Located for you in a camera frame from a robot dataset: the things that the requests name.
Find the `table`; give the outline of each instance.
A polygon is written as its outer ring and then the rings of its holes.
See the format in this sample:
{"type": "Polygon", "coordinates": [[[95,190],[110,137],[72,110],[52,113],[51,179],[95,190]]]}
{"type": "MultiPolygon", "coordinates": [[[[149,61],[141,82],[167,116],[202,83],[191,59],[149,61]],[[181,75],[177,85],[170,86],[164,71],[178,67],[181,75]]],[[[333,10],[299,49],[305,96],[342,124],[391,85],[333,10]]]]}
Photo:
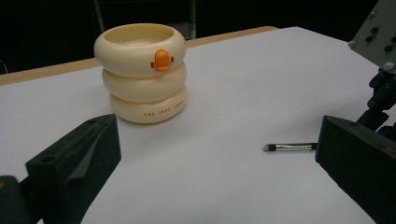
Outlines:
{"type": "MultiPolygon", "coordinates": [[[[324,115],[356,120],[377,67],[347,43],[299,27],[196,43],[184,60],[189,98],[179,114],[151,125],[118,119],[122,160],[83,223],[373,223],[314,151],[262,147],[318,141],[324,115]]],[[[102,68],[84,64],[2,80],[2,175],[22,180],[34,155],[112,113],[102,68]]]]}

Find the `wooden table edge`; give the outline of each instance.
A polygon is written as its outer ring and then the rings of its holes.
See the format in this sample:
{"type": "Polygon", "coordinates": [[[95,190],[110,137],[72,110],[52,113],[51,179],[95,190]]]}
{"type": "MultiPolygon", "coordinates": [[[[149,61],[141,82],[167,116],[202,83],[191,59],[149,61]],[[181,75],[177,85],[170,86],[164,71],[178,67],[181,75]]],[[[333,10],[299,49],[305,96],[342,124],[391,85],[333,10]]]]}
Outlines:
{"type": "MultiPolygon", "coordinates": [[[[221,35],[212,35],[187,41],[187,48],[193,48],[205,44],[215,43],[221,40],[237,38],[244,35],[255,35],[262,32],[268,32],[277,30],[274,26],[262,26],[258,28],[252,28],[242,31],[231,32],[221,35]]],[[[47,67],[41,67],[26,71],[20,71],[16,73],[10,73],[6,75],[0,75],[0,86],[33,80],[42,77],[52,77],[64,73],[76,72],[79,70],[90,69],[93,67],[100,66],[99,62],[95,58],[75,61],[71,63],[61,63],[47,67]]]]}

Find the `stacked ring container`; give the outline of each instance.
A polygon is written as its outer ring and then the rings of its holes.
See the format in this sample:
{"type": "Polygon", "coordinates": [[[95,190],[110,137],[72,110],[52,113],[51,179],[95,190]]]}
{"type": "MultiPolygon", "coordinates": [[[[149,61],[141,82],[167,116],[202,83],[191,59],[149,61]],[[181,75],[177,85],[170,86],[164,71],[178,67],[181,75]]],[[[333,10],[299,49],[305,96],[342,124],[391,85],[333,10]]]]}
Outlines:
{"type": "Polygon", "coordinates": [[[129,24],[102,33],[94,54],[115,114],[136,123],[177,114],[187,100],[186,50],[183,35],[165,25],[129,24]]]}

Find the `cup opening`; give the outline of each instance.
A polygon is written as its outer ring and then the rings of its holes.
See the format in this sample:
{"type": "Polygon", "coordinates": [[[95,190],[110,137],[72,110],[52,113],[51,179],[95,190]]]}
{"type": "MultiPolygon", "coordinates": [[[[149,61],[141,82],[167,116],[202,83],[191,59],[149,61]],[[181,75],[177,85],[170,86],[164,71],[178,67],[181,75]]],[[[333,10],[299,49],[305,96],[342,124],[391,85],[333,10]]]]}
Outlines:
{"type": "Polygon", "coordinates": [[[127,46],[158,43],[174,35],[170,27],[159,24],[132,24],[108,30],[105,40],[127,46]]]}

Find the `white table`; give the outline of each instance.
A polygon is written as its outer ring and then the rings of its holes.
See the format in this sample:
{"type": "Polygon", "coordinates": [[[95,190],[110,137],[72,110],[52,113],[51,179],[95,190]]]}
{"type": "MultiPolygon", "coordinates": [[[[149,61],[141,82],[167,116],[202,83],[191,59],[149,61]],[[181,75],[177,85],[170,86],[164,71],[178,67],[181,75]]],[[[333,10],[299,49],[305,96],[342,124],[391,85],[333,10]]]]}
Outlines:
{"type": "MultiPolygon", "coordinates": [[[[185,108],[118,119],[122,160],[83,223],[373,223],[315,162],[324,115],[356,120],[377,67],[347,43],[293,27],[187,51],[185,108]]],[[[0,87],[0,174],[93,117],[112,113],[101,67],[0,87]]]]}

